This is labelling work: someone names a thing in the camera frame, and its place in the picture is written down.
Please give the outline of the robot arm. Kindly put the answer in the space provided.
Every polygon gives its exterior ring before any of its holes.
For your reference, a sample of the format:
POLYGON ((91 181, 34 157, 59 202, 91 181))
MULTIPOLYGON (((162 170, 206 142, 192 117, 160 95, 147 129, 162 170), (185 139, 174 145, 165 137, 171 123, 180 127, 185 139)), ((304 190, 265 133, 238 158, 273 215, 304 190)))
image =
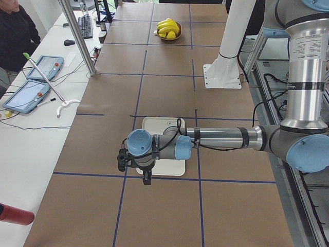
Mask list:
POLYGON ((187 160, 192 149, 265 151, 302 172, 328 166, 328 126, 321 118, 328 46, 328 1, 267 1, 265 36, 290 37, 287 111, 278 125, 247 128, 182 128, 178 122, 162 135, 132 131, 121 144, 118 169, 139 168, 151 184, 157 160, 187 160))

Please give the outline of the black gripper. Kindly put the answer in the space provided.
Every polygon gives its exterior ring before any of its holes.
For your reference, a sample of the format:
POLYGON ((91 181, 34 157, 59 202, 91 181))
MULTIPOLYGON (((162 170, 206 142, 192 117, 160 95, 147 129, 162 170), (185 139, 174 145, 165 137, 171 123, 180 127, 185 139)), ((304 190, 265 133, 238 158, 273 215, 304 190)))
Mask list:
POLYGON ((152 183, 152 168, 155 166, 155 160, 151 156, 135 157, 132 156, 131 167, 139 168, 143 171, 143 184, 151 185, 152 183))

